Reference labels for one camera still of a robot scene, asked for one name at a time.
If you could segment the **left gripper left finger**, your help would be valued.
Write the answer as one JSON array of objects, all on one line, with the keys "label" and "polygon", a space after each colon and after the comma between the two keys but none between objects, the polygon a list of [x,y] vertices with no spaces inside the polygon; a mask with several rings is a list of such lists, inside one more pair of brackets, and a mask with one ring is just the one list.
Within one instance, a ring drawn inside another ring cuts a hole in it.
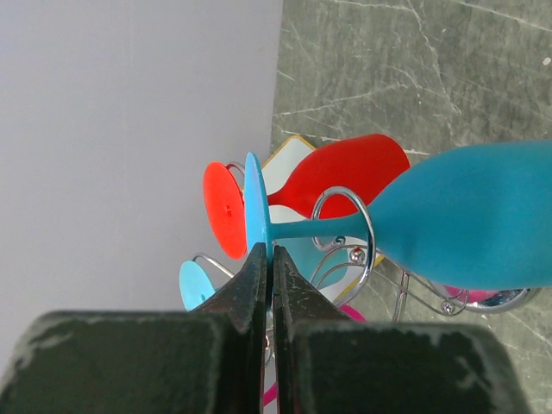
[{"label": "left gripper left finger", "polygon": [[184,311],[53,311],[16,344],[4,413],[259,413],[267,249]]}]

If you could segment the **blue wine glass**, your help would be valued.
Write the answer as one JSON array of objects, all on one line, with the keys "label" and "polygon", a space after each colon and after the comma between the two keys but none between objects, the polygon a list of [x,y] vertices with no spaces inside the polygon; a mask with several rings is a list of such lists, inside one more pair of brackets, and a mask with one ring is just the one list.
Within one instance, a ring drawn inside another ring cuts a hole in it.
[{"label": "blue wine glass", "polygon": [[[345,289],[342,279],[348,269],[366,259],[365,248],[343,237],[336,238],[324,251],[318,249],[310,238],[283,239],[277,244],[287,249],[299,273],[317,289],[328,292],[333,300]],[[184,262],[179,271],[179,288],[187,311],[194,310],[216,292],[210,276],[198,260],[210,263],[229,279],[234,277],[228,268],[206,254],[196,254],[192,260]]]},{"label": "blue wine glass", "polygon": [[247,245],[277,239],[352,236],[441,285],[466,290],[551,284],[551,143],[458,147],[417,163],[361,212],[271,223],[257,157],[244,180]]}]

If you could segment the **red plastic wine glass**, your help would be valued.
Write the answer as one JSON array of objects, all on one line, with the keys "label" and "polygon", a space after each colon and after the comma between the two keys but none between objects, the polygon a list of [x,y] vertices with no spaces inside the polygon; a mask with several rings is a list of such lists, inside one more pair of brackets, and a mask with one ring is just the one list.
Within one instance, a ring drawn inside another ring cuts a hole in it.
[{"label": "red plastic wine glass", "polygon": [[[336,141],[301,160],[283,186],[268,196],[268,203],[308,217],[323,191],[343,186],[370,204],[410,166],[403,148],[387,135]],[[211,162],[205,168],[203,197],[211,229],[221,248],[230,258],[240,259],[247,250],[244,201],[228,165]]]}]

